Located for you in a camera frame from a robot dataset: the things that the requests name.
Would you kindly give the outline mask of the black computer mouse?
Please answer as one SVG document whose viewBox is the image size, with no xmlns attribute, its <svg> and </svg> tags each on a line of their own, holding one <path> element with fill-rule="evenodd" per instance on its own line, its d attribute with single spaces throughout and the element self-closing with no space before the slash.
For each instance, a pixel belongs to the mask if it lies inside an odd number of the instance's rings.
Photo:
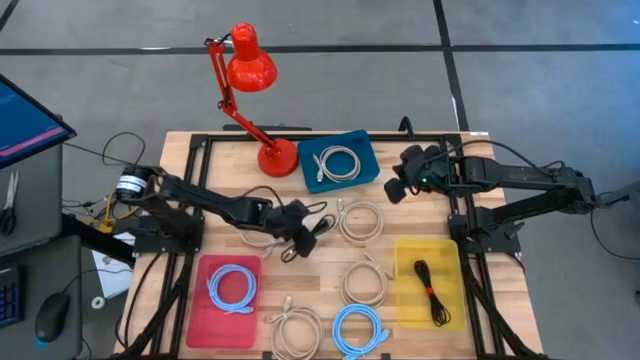
<svg viewBox="0 0 640 360">
<path fill-rule="evenodd" d="M 36 338 L 43 343 L 56 340 L 65 326 L 70 298 L 64 292 L 48 296 L 37 312 L 34 331 Z"/>
</svg>

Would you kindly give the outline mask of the red plastic tray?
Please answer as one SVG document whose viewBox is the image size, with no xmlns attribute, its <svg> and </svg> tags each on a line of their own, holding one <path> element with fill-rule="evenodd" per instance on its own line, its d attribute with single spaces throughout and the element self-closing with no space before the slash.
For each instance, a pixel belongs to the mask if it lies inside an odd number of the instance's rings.
<svg viewBox="0 0 640 360">
<path fill-rule="evenodd" d="M 186 344 L 195 349 L 249 349 L 256 340 L 262 260 L 205 255 L 197 267 Z"/>
</svg>

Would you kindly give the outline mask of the computer monitor with blue screen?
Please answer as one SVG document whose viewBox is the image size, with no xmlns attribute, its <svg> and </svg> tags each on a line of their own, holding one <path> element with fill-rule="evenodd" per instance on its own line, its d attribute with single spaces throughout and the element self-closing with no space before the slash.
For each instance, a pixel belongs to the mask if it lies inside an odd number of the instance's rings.
<svg viewBox="0 0 640 360">
<path fill-rule="evenodd" d="M 0 169 L 76 136 L 60 115 L 0 74 Z"/>
</svg>

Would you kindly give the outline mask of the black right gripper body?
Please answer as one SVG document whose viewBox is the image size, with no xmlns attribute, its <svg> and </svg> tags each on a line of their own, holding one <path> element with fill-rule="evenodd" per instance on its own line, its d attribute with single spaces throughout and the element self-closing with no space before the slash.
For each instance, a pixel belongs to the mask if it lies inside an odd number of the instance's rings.
<svg viewBox="0 0 640 360">
<path fill-rule="evenodd" d="M 411 194 L 420 192 L 436 192 L 448 194 L 450 192 L 450 167 L 447 154 L 437 146 L 432 145 L 424 149 L 424 164 L 420 168 L 407 168 L 408 188 Z"/>
</svg>

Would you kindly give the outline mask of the black keyboard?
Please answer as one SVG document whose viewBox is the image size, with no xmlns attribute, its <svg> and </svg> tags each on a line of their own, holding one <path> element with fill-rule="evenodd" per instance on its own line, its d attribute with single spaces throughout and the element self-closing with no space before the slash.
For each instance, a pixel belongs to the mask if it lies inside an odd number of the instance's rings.
<svg viewBox="0 0 640 360">
<path fill-rule="evenodd" d="M 0 270 L 0 328 L 23 320 L 24 280 L 23 265 Z"/>
</svg>

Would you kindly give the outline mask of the yellow translucent plastic bin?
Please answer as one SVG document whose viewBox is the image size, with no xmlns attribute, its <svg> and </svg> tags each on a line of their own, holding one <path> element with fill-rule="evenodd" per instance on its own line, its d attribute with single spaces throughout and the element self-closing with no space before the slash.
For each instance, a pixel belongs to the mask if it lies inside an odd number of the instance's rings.
<svg viewBox="0 0 640 360">
<path fill-rule="evenodd" d="M 449 319 L 438 326 L 431 314 L 427 286 L 415 271 L 416 261 L 429 269 L 431 288 Z M 410 329 L 463 331 L 467 325 L 458 247 L 452 240 L 402 239 L 394 250 L 396 310 L 399 326 Z"/>
</svg>

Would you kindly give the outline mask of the grey side table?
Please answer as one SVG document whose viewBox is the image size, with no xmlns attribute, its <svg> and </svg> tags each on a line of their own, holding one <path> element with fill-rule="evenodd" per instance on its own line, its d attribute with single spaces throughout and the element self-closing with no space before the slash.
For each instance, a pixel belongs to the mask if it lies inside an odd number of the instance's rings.
<svg viewBox="0 0 640 360">
<path fill-rule="evenodd" d="M 0 208 L 15 171 L 17 225 L 11 235 L 0 235 L 0 270 L 24 266 L 24 318 L 0 328 L 0 360 L 73 360 L 83 349 L 81 249 L 78 237 L 61 235 L 62 147 L 0 170 Z M 56 340 L 43 343 L 35 336 L 36 315 L 56 292 L 70 298 L 65 326 Z"/>
</svg>

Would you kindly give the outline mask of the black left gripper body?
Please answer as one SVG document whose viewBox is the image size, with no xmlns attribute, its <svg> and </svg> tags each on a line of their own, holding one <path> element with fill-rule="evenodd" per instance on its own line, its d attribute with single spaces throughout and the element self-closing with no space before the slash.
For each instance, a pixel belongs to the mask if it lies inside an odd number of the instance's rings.
<svg viewBox="0 0 640 360">
<path fill-rule="evenodd" d="M 287 215 L 285 206 L 269 208 L 261 215 L 261 231 L 275 238 L 293 239 L 301 228 L 303 220 L 308 215 Z"/>
</svg>

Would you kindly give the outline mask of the red desk lamp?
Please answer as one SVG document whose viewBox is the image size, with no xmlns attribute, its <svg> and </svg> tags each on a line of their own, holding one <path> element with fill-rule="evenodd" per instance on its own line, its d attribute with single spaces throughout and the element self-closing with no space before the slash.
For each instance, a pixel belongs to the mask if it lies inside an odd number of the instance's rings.
<svg viewBox="0 0 640 360">
<path fill-rule="evenodd" d="M 217 108 L 261 143 L 257 162 L 263 173 L 271 177 L 291 174 L 299 164 L 297 147 L 289 140 L 272 138 L 247 120 L 240 113 L 234 96 L 234 90 L 247 93 L 266 90 L 278 76 L 275 62 L 259 46 L 255 28 L 246 22 L 237 23 L 227 35 L 207 38 L 204 46 L 222 96 Z"/>
</svg>

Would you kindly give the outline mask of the blue plastic bin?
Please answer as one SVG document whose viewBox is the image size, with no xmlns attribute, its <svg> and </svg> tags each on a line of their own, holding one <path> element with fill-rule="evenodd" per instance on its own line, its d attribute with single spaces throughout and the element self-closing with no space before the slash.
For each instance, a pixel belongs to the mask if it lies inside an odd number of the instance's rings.
<svg viewBox="0 0 640 360">
<path fill-rule="evenodd" d="M 305 185 L 311 194 L 370 183 L 380 173 L 365 130 L 304 140 L 297 149 Z"/>
</svg>

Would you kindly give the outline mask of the white paper sheet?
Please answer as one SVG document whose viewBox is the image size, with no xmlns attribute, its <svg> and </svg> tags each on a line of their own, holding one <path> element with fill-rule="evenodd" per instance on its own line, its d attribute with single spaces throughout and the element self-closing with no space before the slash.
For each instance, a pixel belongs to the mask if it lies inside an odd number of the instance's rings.
<svg viewBox="0 0 640 360">
<path fill-rule="evenodd" d="M 92 251 L 103 297 L 111 299 L 127 292 L 132 281 L 132 267 L 101 252 Z"/>
</svg>

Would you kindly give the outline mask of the black-handled scissors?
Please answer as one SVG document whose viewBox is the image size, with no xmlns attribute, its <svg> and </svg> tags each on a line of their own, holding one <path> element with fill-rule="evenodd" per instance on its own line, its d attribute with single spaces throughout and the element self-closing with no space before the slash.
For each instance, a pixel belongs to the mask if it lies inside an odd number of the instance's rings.
<svg viewBox="0 0 640 360">
<path fill-rule="evenodd" d="M 11 173 L 6 200 L 3 208 L 0 210 L 0 235 L 9 236 L 13 233 L 17 217 L 15 212 L 15 199 L 19 182 L 19 172 Z"/>
</svg>

